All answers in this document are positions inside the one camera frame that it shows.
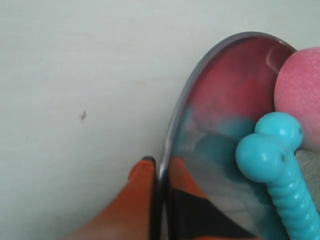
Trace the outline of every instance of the blue plastic toy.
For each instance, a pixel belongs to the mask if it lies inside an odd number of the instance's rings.
[[[266,184],[291,240],[320,240],[320,217],[294,154],[302,139],[294,117],[268,113],[239,142],[235,158],[248,179]]]

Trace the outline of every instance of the pink ball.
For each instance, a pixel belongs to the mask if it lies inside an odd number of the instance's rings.
[[[280,69],[275,110],[296,117],[303,128],[302,147],[320,152],[320,47],[292,54]]]

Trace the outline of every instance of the white wall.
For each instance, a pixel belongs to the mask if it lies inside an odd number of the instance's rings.
[[[244,31],[316,46],[319,7],[0,1],[0,239],[54,240],[85,223],[140,157],[159,159],[180,91],[212,46]]]

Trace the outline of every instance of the turquoise toy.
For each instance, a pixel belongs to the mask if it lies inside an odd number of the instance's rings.
[[[291,240],[320,240],[320,217],[294,154],[302,140],[298,120],[268,113],[239,142],[235,158],[248,179],[266,184]]]

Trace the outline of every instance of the round knob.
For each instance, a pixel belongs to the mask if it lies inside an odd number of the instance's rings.
[[[276,181],[285,170],[286,148],[272,135],[253,133],[239,142],[235,159],[248,179],[266,184]]]
[[[275,136],[282,144],[288,145],[293,152],[301,145],[304,137],[298,120],[284,112],[271,112],[264,115],[256,123],[254,132]]]

